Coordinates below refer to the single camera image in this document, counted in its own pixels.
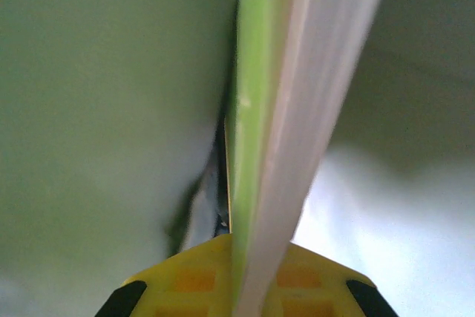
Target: yellow plastic part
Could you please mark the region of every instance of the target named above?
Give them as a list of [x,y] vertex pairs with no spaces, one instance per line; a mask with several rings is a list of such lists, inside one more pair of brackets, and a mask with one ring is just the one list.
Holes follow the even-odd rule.
[[[129,278],[147,288],[131,317],[231,315],[232,235],[221,235]],[[346,286],[366,276],[294,244],[269,289],[263,317],[364,317]]]

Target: light green board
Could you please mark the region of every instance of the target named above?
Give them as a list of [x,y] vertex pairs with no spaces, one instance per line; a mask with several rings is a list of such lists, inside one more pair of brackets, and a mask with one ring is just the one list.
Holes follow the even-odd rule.
[[261,180],[266,133],[286,38],[289,0],[240,0],[237,76],[228,117],[233,302],[240,295]]

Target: yellow plastic object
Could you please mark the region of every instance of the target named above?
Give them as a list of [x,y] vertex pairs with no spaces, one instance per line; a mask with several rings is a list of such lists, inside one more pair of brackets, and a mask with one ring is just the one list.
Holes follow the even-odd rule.
[[[102,308],[97,316],[130,317],[224,317],[231,315],[232,235],[221,235],[207,243],[175,255],[129,278],[124,287],[144,281],[143,291],[130,307],[117,314],[117,305]],[[343,267],[294,244],[289,245],[276,279],[269,289],[264,317],[365,317],[395,316],[389,305],[370,306],[350,291],[348,281],[376,291],[362,274]],[[370,296],[371,304],[374,295]]]

